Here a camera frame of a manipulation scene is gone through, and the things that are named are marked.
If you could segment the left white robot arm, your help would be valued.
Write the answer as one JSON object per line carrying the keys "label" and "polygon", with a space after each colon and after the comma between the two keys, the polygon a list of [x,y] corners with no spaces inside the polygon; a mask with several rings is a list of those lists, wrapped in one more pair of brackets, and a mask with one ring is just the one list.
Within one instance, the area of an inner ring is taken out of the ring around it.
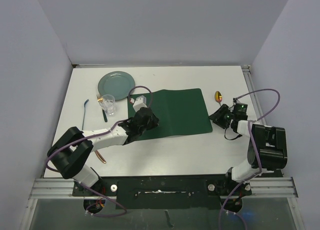
{"label": "left white robot arm", "polygon": [[119,120],[108,129],[85,131],[70,127],[49,149],[45,166],[60,173],[64,179],[83,184],[84,190],[95,196],[100,193],[102,183],[93,168],[86,165],[90,154],[106,147],[132,143],[158,125],[159,118],[152,110],[142,107],[133,117]]}

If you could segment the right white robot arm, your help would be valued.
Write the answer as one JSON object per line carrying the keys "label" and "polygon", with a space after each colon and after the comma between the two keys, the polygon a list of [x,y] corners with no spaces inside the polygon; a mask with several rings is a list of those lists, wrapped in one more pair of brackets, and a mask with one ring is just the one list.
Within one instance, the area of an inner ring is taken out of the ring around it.
{"label": "right white robot arm", "polygon": [[287,138],[284,128],[272,127],[248,120],[248,105],[236,103],[233,107],[222,104],[209,115],[209,119],[224,130],[232,129],[237,136],[249,137],[247,155],[242,163],[231,167],[223,181],[223,190],[230,195],[241,188],[240,182],[248,182],[255,176],[284,169],[288,162]]}

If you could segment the dark green placemat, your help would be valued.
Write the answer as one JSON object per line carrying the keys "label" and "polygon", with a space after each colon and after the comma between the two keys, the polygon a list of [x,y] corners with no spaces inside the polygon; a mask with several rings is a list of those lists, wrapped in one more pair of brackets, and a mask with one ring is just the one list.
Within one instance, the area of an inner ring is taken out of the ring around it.
{"label": "dark green placemat", "polygon": [[159,123],[156,128],[143,133],[139,141],[213,131],[201,89],[163,89],[142,95],[146,97],[147,104],[151,104]]}

